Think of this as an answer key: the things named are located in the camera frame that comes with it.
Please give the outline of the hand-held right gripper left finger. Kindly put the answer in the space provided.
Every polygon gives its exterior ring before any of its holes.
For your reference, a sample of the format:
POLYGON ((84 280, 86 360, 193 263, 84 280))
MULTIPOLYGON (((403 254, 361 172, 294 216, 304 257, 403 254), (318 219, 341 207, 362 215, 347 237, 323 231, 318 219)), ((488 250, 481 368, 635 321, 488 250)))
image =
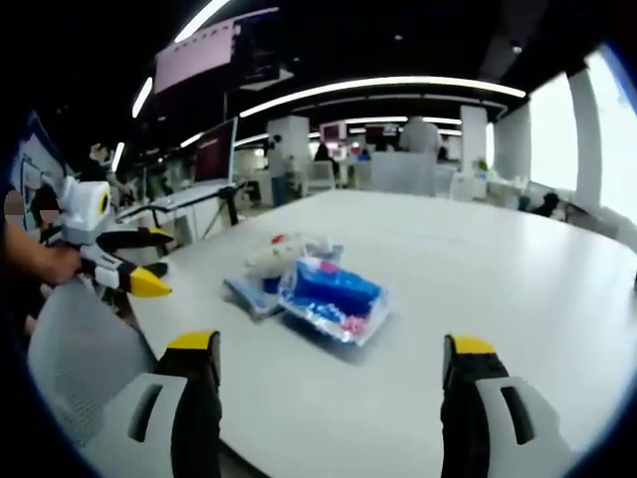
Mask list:
POLYGON ((106 404, 84 456, 101 477, 219 477, 219 385, 220 333, 181 335, 106 404))

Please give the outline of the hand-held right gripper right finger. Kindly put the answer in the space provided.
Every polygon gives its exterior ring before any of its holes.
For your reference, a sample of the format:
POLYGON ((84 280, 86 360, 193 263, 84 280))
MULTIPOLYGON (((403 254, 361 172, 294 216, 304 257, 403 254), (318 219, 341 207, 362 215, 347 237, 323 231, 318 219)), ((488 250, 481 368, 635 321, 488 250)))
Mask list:
POLYGON ((554 407, 509 374, 488 342, 447 335, 442 367, 443 477, 560 477, 567 443, 554 407))

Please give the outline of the person's left hand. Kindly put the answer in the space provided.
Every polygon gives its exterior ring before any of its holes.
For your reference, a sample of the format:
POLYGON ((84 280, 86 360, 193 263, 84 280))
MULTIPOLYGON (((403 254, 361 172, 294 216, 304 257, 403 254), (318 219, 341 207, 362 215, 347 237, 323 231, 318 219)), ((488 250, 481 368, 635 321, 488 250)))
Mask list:
POLYGON ((71 280, 82 268, 78 250, 69 246, 42 247, 38 258, 38 276, 50 285, 71 280))

